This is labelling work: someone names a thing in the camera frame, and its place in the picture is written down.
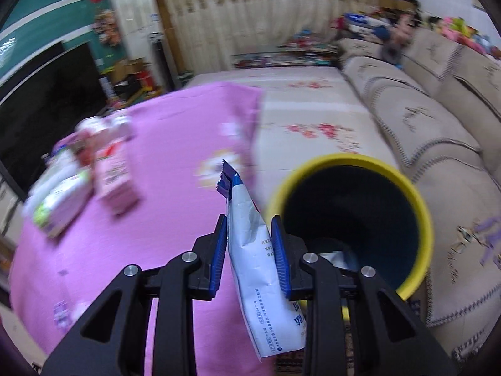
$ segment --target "television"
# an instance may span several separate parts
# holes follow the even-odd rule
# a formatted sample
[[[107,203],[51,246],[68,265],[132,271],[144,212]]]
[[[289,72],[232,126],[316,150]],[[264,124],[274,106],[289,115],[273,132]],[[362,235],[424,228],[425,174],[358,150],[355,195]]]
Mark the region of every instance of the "television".
[[[56,56],[61,55],[64,51],[63,43],[56,42],[38,55],[27,60],[21,67],[16,69],[15,72],[12,72],[11,75],[9,75],[11,73],[10,71],[7,72],[7,74],[0,79],[0,101],[40,66],[46,64]]]
[[[0,100],[2,175],[21,199],[46,169],[42,157],[106,107],[87,43],[51,59]]]

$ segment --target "sofa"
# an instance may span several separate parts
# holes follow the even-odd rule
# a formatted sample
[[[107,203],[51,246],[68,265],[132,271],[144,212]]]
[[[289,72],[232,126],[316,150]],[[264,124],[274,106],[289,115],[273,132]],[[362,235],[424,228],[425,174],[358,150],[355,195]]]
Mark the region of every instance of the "sofa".
[[[501,71],[423,28],[402,69],[380,60],[380,45],[339,44],[345,78],[433,218],[431,266],[409,304],[464,363],[501,314]]]

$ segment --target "curtain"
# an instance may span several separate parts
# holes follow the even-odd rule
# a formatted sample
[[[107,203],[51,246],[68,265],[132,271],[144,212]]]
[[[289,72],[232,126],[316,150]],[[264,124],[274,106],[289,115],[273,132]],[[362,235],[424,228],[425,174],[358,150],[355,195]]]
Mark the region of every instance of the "curtain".
[[[373,0],[166,0],[187,67],[196,74],[232,68],[234,54],[282,44],[308,28],[327,35],[330,20],[365,11]]]

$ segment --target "metal screw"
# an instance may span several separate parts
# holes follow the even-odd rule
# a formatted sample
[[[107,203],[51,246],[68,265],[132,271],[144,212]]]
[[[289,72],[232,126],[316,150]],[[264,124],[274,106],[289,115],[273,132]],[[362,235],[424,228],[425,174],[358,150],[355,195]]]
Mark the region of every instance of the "metal screw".
[[[183,255],[181,256],[183,261],[187,262],[187,263],[194,262],[196,260],[196,257],[197,257],[197,255],[195,252],[186,252],[186,253],[183,253]]]
[[[376,269],[371,266],[364,266],[360,271],[365,277],[374,277],[376,275]]]
[[[315,263],[318,261],[318,256],[315,253],[304,253],[302,259],[307,263]]]
[[[126,268],[124,268],[124,274],[127,276],[127,277],[133,277],[135,276],[137,273],[139,272],[139,268],[133,264],[127,266]]]

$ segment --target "yellow trash can rim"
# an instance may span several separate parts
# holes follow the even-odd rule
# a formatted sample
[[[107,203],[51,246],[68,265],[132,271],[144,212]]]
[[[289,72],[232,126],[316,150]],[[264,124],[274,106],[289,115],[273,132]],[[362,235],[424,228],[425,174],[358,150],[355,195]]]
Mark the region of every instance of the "yellow trash can rim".
[[[396,290],[403,300],[407,300],[416,292],[426,276],[433,254],[434,235],[426,203],[411,181],[396,168],[360,154],[336,153],[314,158],[294,171],[280,185],[266,209],[266,223],[270,225],[275,215],[282,214],[287,199],[300,182],[320,170],[338,165],[362,167],[379,173],[395,184],[412,206],[419,230],[417,255],[409,275]]]

